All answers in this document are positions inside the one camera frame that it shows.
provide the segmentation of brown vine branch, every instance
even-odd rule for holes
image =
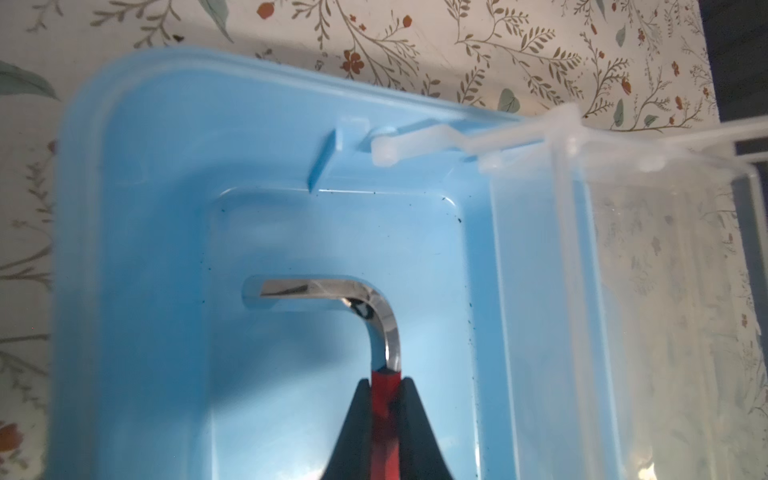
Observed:
[[[30,280],[32,282],[40,283],[42,286],[45,287],[49,292],[51,291],[51,279],[49,276],[51,275],[50,272],[40,272],[40,273],[34,273],[33,270],[35,268],[33,266],[28,266],[27,268],[20,270],[16,273],[9,273],[7,275],[0,275],[0,280]]]
[[[633,25],[635,20],[637,20],[637,23],[640,25],[642,37],[648,40],[648,51],[658,51],[661,44],[661,28],[655,20],[657,10],[652,12],[653,16],[651,17],[651,20],[648,21],[640,12],[640,9],[635,6],[634,0],[624,0],[621,3],[621,11],[629,13],[630,25]]]
[[[594,65],[594,72],[592,73],[595,81],[594,97],[589,108],[587,108],[587,112],[584,113],[584,118],[588,118],[590,115],[607,111],[608,108],[614,106],[613,102],[605,101],[603,97],[610,91],[611,83],[621,81],[622,77],[619,75],[619,72],[629,66],[629,61],[623,58],[616,58],[614,61],[609,60],[605,71],[601,70],[598,60],[600,52],[592,46],[592,40],[584,32],[580,33],[580,35],[592,52],[591,61]]]
[[[487,0],[485,3],[485,7],[488,9],[488,13],[493,20],[493,26],[487,37],[475,38],[474,34],[467,34],[463,40],[457,40],[455,45],[463,44],[467,55],[474,56],[478,63],[485,59],[485,66],[487,68],[490,68],[491,55],[482,53],[482,46],[504,51],[512,59],[513,65],[520,64],[520,68],[528,77],[528,87],[531,89],[532,94],[537,94],[555,104],[563,103],[562,97],[553,89],[552,85],[541,76],[533,74],[530,70],[531,65],[520,57],[539,60],[542,65],[547,65],[552,79],[563,85],[570,96],[576,98],[584,97],[581,89],[572,80],[567,78],[568,70],[574,69],[581,63],[581,56],[567,53],[560,48],[551,57],[541,54],[540,52],[545,47],[545,43],[554,39],[554,31],[540,27],[524,31],[521,25],[528,24],[528,15],[523,12],[516,13],[515,9],[510,10],[509,8],[497,7],[496,4],[498,2],[499,0]],[[502,38],[502,35],[497,32],[498,26],[502,23],[510,35],[522,37],[520,48],[513,48],[497,41],[492,41],[494,37]]]
[[[48,376],[48,372],[45,370],[18,358],[16,355],[0,352],[0,372],[8,370],[11,374],[11,389],[22,393],[23,403],[30,402],[34,409],[47,412],[48,406],[41,401],[40,397],[32,394],[32,387],[30,385],[22,382],[22,373],[24,373],[25,369],[40,376]]]
[[[25,335],[25,336],[10,336],[8,338],[0,339],[0,344],[28,342],[30,340],[49,340],[50,338],[51,336],[48,335],[47,333],[39,333],[37,335]]]
[[[42,164],[39,162],[27,164],[29,175],[27,175],[25,178],[31,182],[31,187],[27,189],[27,192],[35,197],[40,203],[40,207],[37,208],[36,211],[39,214],[49,216],[43,218],[42,223],[50,223],[53,221],[51,216],[53,216],[54,203],[48,199],[48,191],[43,188],[43,184],[45,183],[44,173],[48,168],[52,158],[53,154],[49,155]]]
[[[172,15],[179,21],[181,20],[181,17],[174,10],[174,0],[166,0],[165,8],[161,13],[155,15],[147,15],[144,17],[144,13],[146,12],[147,7],[159,1],[160,0],[144,0],[143,2],[123,2],[122,0],[110,0],[109,5],[113,5],[114,7],[117,7],[117,9],[113,12],[106,12],[102,10],[94,11],[94,15],[99,18],[92,21],[91,26],[100,27],[106,21],[112,19],[116,19],[118,22],[122,22],[125,20],[125,16],[127,14],[133,13],[135,14],[136,18],[143,18],[150,23],[153,22],[151,25],[144,25],[141,27],[141,30],[147,32],[147,34],[139,41],[134,43],[134,48],[140,48],[142,45],[146,45],[148,47],[153,46],[153,38],[158,32],[160,33],[163,45],[168,45],[168,41],[171,38],[170,34],[165,28],[168,15]]]
[[[584,13],[584,25],[592,24],[592,0],[579,0],[574,7],[574,15]]]
[[[664,20],[667,22],[667,35],[672,38],[675,25],[680,26],[680,0],[674,0],[669,8],[664,9]]]
[[[315,11],[315,8],[317,8],[317,23],[315,24],[315,31],[319,31],[319,35],[317,37],[317,41],[320,43],[320,50],[323,50],[323,42],[325,40],[330,40],[330,35],[328,35],[328,31],[326,30],[326,27],[330,27],[331,24],[328,22],[328,19],[325,17],[327,14],[328,16],[331,16],[331,8],[328,5],[328,0],[317,0],[314,3],[306,3],[306,2],[293,2],[291,5],[296,7],[296,11],[291,16],[292,19],[295,19],[301,14],[305,14],[304,18],[309,18],[312,16],[312,13]]]
[[[422,80],[422,95],[426,97],[438,98],[440,96],[439,91],[431,91],[433,85],[440,85],[440,80],[437,78],[430,78],[429,74],[425,74],[426,80]]]
[[[63,17],[64,12],[61,11],[61,6],[59,5],[60,0],[47,0],[45,3],[40,3],[37,5],[33,5],[32,9],[38,11],[38,16],[35,19],[35,24],[31,26],[30,28],[27,28],[27,31],[31,33],[36,33],[40,28],[43,30],[48,30],[48,27],[45,25],[45,14],[48,13],[48,10],[53,8],[54,12],[58,14],[58,16]]]
[[[410,79],[411,73],[416,75],[419,70],[419,63],[415,59],[416,55],[419,53],[416,51],[415,45],[409,44],[408,41],[404,39],[392,39],[392,31],[397,29],[394,27],[388,29],[389,34],[386,35],[384,39],[374,38],[367,35],[358,25],[352,23],[349,16],[344,12],[340,2],[336,2],[336,7],[339,9],[339,13],[352,36],[353,50],[355,51],[359,48],[362,55],[365,57],[367,64],[371,68],[374,77],[373,84],[385,86],[384,81],[382,80],[382,74],[380,73],[383,72],[383,75],[387,80],[386,87],[388,88],[394,87],[402,89],[402,82],[396,75],[405,75],[409,78],[411,86],[413,86],[413,81]],[[384,65],[382,62],[377,61],[372,57],[363,45],[361,38],[381,49],[390,66]]]
[[[653,131],[657,131],[659,133],[662,133],[664,130],[667,130],[667,129],[670,129],[670,128],[690,128],[689,123],[691,121],[701,121],[701,119],[699,118],[699,113],[701,113],[702,105],[703,105],[703,102],[701,100],[699,100],[699,103],[698,103],[698,105],[696,107],[696,110],[694,110],[694,112],[692,114],[688,114],[689,108],[690,108],[690,104],[687,102],[687,104],[685,106],[685,112],[684,112],[683,121],[681,121],[679,124],[666,124],[666,125],[662,125],[660,127],[650,127],[650,126],[648,126],[648,127],[641,127],[641,128],[636,128],[635,126],[633,126],[632,128],[629,128],[627,130],[616,130],[616,131],[630,132],[630,131],[650,131],[650,130],[653,130]],[[637,125],[637,120],[640,119],[640,116],[641,116],[641,113],[638,112],[637,119],[635,120],[635,125]]]
[[[474,67],[472,69],[472,73],[466,73],[464,74],[464,80],[460,83],[460,91],[456,92],[456,101],[460,104],[465,103],[466,101],[470,102],[470,105],[480,104],[481,106],[485,106],[485,102],[482,100],[482,96],[477,95],[479,92],[479,89],[477,87],[473,87],[472,85],[476,84],[478,86],[482,86],[482,82],[480,80],[484,79],[485,76],[483,75],[485,73],[485,70],[482,68]]]
[[[46,255],[50,255],[52,251],[52,245],[48,245],[47,247],[43,248],[42,250],[38,251],[37,253],[33,253],[29,257],[22,258],[21,260],[16,260],[13,262],[4,263],[3,265],[0,265],[0,270],[7,270],[9,268],[13,268],[14,266],[23,265],[25,263],[33,262],[37,260],[38,258],[45,257]]]
[[[462,30],[462,18],[465,18],[469,13],[470,0],[443,0],[448,6],[448,14],[456,20],[456,41],[460,36]]]

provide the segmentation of clear plastic container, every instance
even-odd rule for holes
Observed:
[[[518,478],[752,478],[766,453],[744,435],[755,392],[732,299],[745,293],[720,247],[744,220],[762,257],[760,181],[742,159],[677,145],[764,124],[668,144],[565,125],[488,162]]]
[[[249,296],[275,276],[389,301],[456,480],[740,478],[736,313],[696,220],[746,182],[765,244],[742,162],[187,49],[102,72],[60,142],[49,478],[318,478],[369,342]],[[664,213],[640,222],[668,227],[670,302],[638,299],[611,202]]]

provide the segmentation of green leaf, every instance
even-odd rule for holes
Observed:
[[[605,19],[605,5],[603,5],[603,0],[595,0],[598,3],[598,8],[600,9],[600,13],[603,14],[603,19]]]
[[[658,117],[656,115],[647,115],[645,117],[645,120],[643,122],[645,123],[645,127],[650,127],[650,124],[654,123]]]
[[[614,112],[614,124],[620,127],[624,123],[624,99],[619,100],[616,104],[616,111]]]
[[[224,37],[234,43],[230,34],[227,33],[227,16],[230,14],[230,10],[227,8],[227,0],[200,0],[200,5],[216,22],[216,26],[221,30]]]
[[[505,88],[502,90],[502,94],[498,97],[498,107],[496,110],[508,111],[509,113],[514,114],[516,111],[520,110],[520,101],[515,97],[515,94],[512,93],[512,90]]]
[[[58,100],[51,84],[30,71],[0,61],[0,95],[33,94]]]
[[[624,39],[627,38],[627,26],[621,27],[621,30],[616,32],[616,43],[619,44],[620,47],[624,46]]]

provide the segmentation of red tweezer handle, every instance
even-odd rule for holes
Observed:
[[[360,380],[321,480],[452,480],[410,378]]]

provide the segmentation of blue plastic container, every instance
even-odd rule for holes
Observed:
[[[652,472],[586,180],[658,148],[372,163],[377,135],[515,122],[208,51],[100,73],[60,136],[47,478],[319,478],[369,341],[349,311],[248,292],[283,276],[386,297],[456,480]]]
[[[99,74],[61,132],[52,478],[319,476],[366,329],[248,305],[254,275],[374,286],[453,475],[508,478],[488,179],[458,151],[376,168],[369,133],[501,121],[207,51]]]

